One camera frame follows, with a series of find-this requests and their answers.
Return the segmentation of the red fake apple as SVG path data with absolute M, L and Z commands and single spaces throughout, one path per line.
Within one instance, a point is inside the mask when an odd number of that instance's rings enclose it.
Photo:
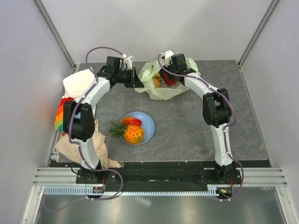
M 164 82 L 167 85 L 172 86 L 172 85 L 175 85 L 177 83 L 177 80 L 173 75 L 169 75 L 169 74 L 165 73 Z

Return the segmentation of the pale green plastic bag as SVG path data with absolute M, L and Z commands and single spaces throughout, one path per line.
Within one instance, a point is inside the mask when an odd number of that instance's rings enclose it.
M 161 66 L 158 64 L 158 61 L 145 63 L 138 75 L 144 85 L 144 88 L 135 88 L 135 91 L 138 93 L 148 93 L 152 100 L 168 100 L 189 90 L 188 87 L 182 85 L 180 82 L 169 86 L 161 81 L 161 86 L 156 88 L 152 78 L 159 73 L 160 70 Z

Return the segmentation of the yellow fake pear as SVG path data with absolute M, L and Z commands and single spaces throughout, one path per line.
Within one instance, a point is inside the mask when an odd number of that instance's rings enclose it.
M 161 84 L 161 81 L 159 79 L 153 77 L 152 80 L 153 80 L 155 88 L 160 88 L 161 87 L 162 84 Z

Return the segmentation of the red yellow fake mango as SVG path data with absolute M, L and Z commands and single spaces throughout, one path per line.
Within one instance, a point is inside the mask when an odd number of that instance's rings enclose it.
M 135 117 L 125 117 L 121 120 L 121 124 L 124 126 L 129 126 L 129 125 L 142 126 L 142 121 Z

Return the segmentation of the fake pineapple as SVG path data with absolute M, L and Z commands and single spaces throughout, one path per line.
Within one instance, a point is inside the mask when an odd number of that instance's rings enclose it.
M 109 132 L 114 137 L 122 137 L 122 139 L 133 145 L 141 144 L 144 138 L 145 130 L 138 125 L 123 125 L 120 123 L 111 122 L 112 126 Z

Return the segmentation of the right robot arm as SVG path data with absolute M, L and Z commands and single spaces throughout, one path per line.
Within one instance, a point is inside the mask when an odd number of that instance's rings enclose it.
M 214 140 L 217 167 L 214 171 L 214 178 L 218 183 L 226 183 L 231 178 L 230 170 L 233 164 L 229 142 L 229 123 L 231 116 L 235 116 L 228 91 L 225 88 L 218 89 L 212 86 L 194 69 L 187 68 L 184 54 L 166 51 L 159 54 L 157 61 L 170 80 L 177 79 L 202 99 L 203 118 L 210 127 Z

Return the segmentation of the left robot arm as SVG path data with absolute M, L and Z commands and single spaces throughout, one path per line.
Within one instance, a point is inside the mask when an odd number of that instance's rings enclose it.
M 132 66 L 133 56 L 109 56 L 103 69 L 95 74 L 88 88 L 78 98 L 64 103 L 63 131 L 68 134 L 69 142 L 75 144 L 81 157 L 81 166 L 89 169 L 86 178 L 91 183 L 99 183 L 103 173 L 97 169 L 100 160 L 97 157 L 93 134 L 95 122 L 93 108 L 99 100 L 116 84 L 126 88 L 143 88 L 135 67 Z

